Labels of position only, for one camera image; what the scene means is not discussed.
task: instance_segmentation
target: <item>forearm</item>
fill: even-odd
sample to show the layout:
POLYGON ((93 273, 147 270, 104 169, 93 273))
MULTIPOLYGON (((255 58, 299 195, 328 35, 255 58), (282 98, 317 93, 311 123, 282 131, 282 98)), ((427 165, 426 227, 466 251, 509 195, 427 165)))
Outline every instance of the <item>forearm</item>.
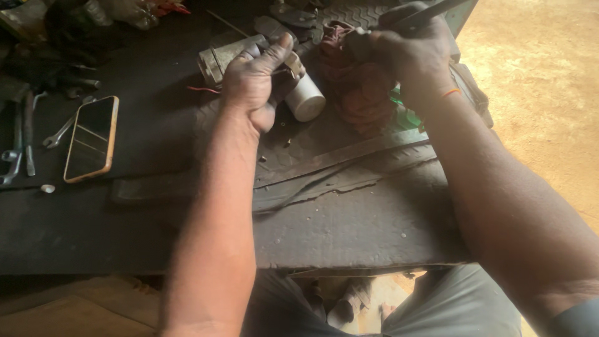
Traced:
POLYGON ((174 252, 162 314, 165 335, 238 335, 252 289, 252 187, 259 134, 245 114, 227 109, 221 114, 199 196, 174 252))
POLYGON ((513 158, 459 94, 433 110, 426 129, 462 235, 512 301, 542 320, 598 297, 599 240, 577 212, 513 158))

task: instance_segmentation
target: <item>hand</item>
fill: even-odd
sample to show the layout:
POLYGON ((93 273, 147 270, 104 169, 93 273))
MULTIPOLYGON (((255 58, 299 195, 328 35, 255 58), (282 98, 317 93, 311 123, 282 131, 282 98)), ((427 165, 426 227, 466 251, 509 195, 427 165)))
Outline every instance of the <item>hand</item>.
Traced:
MULTIPOLYGON (((420 1, 393 8, 379 18, 379 24, 390 27, 424 8, 426 5, 420 1)), ((417 113, 456 87, 449 71, 449 34, 444 18, 437 16, 414 38, 393 31, 374 31, 370 35, 373 50, 390 63, 401 84, 402 101, 417 113)))
POLYGON ((248 118, 258 133, 268 132, 274 123, 277 100, 271 99, 271 74, 289 56, 293 39, 288 33, 263 54, 258 49, 241 52, 226 68, 221 111, 248 118))

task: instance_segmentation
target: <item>leg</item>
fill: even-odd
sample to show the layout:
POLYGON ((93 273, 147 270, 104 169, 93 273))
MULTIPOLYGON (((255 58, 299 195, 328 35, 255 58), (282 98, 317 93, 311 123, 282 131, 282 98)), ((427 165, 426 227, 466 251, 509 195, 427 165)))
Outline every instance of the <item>leg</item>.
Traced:
POLYGON ((383 323, 383 336, 521 336, 520 313, 477 264, 428 272, 383 323))
POLYGON ((300 287, 273 270, 259 270, 242 337, 336 337, 350 336, 321 321, 312 312, 300 287))

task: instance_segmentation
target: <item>workbench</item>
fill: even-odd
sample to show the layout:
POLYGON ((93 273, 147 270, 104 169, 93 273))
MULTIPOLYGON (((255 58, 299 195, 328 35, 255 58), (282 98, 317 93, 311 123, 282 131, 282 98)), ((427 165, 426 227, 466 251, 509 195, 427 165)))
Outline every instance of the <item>workbench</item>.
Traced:
MULTIPOLYGON (((39 146, 38 175, 22 176, 16 184, 20 188, 0 191, 0 274, 165 272, 191 199, 118 204, 110 196, 116 178, 197 166, 198 142, 207 137, 198 130, 198 111, 217 96, 186 86, 201 84, 197 54, 220 32, 199 5, 189 5, 191 15, 164 17, 160 26, 115 51, 94 75, 104 83, 94 96, 120 98, 111 172, 67 185, 62 171, 68 142, 50 151, 39 146), (56 185, 56 191, 39 191, 45 183, 56 185)), ((35 144, 55 133, 76 108, 77 103, 60 95, 40 101, 35 144)), ((335 114, 322 118, 335 119, 335 114)), ((10 127, 3 125, 0 131, 10 127)), ((272 150, 273 137, 306 128, 280 109, 273 135, 263 136, 261 142, 272 150)), ((341 146, 339 137, 343 138, 329 137, 316 151, 341 146)), ((404 151, 434 154, 430 145, 404 151)), ((434 157, 359 188, 329 191, 276 212, 256 214, 253 228, 260 268, 334 273, 471 261, 446 178, 434 157)))

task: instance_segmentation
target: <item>red wire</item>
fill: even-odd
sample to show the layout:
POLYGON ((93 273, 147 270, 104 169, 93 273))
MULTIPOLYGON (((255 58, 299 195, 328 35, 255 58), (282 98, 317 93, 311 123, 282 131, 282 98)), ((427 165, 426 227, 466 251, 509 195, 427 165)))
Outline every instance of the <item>red wire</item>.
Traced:
POLYGON ((191 90, 195 90, 195 91, 210 91, 210 92, 212 92, 214 94, 220 94, 220 91, 212 90, 212 89, 209 89, 209 88, 196 88, 196 87, 189 86, 189 85, 187 86, 187 88, 191 89, 191 90))

